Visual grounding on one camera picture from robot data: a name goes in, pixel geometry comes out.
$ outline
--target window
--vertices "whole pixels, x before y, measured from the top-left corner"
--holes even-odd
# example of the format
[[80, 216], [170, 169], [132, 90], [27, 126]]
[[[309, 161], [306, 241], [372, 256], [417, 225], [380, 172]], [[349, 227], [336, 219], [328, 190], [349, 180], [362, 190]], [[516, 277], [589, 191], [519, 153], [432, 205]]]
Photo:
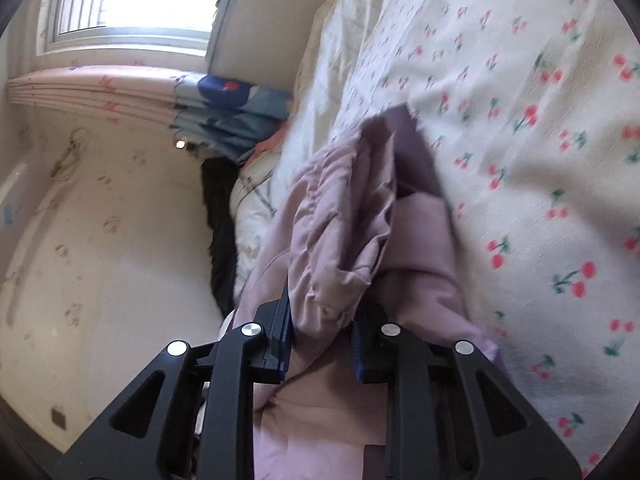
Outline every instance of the window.
[[142, 44], [206, 51], [219, 0], [54, 0], [50, 50]]

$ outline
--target purple fabric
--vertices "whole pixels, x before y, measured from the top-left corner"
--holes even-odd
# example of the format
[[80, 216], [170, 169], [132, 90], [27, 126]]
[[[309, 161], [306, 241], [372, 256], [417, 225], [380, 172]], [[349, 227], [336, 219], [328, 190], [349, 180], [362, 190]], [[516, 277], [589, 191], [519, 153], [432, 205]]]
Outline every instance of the purple fabric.
[[361, 479], [364, 446], [384, 445], [386, 388], [355, 380], [341, 332], [365, 292], [425, 340], [464, 338], [496, 355], [465, 319], [447, 208], [404, 107], [306, 163], [274, 218], [234, 327], [279, 298], [285, 280], [296, 338], [287, 381], [255, 385], [257, 479]]

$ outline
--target black cloth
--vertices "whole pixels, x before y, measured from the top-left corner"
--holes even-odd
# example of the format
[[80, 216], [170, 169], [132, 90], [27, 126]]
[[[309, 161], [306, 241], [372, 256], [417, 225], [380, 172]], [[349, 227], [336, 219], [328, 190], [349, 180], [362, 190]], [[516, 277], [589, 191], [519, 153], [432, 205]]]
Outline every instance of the black cloth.
[[209, 246], [211, 256], [211, 291], [226, 317], [234, 309], [236, 282], [236, 229], [229, 212], [231, 190], [240, 168], [226, 158], [208, 158], [202, 163], [202, 192], [207, 207], [207, 224], [213, 231]]

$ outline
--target window frame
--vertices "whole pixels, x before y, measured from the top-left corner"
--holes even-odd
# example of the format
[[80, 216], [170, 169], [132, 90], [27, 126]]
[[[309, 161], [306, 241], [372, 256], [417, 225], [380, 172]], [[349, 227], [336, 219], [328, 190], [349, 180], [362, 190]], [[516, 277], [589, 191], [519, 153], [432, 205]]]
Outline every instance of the window frame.
[[[63, 0], [50, 0], [46, 15], [46, 44], [44, 52], [64, 52], [77, 48], [140, 47], [204, 56], [210, 49], [211, 32], [187, 28], [164, 27], [93, 27], [59, 33]], [[211, 17], [215, 28], [218, 9]]]

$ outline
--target cherry print bedsheet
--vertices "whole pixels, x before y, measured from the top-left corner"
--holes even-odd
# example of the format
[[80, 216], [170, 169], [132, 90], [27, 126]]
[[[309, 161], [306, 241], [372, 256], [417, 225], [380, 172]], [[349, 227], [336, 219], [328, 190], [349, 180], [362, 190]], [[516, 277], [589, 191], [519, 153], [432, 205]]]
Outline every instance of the cherry print bedsheet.
[[[330, 0], [299, 81], [262, 198], [277, 208], [311, 153], [408, 102], [470, 315], [588, 475], [640, 397], [640, 48], [615, 4]], [[234, 211], [250, 246], [239, 288], [264, 211], [258, 198]]]

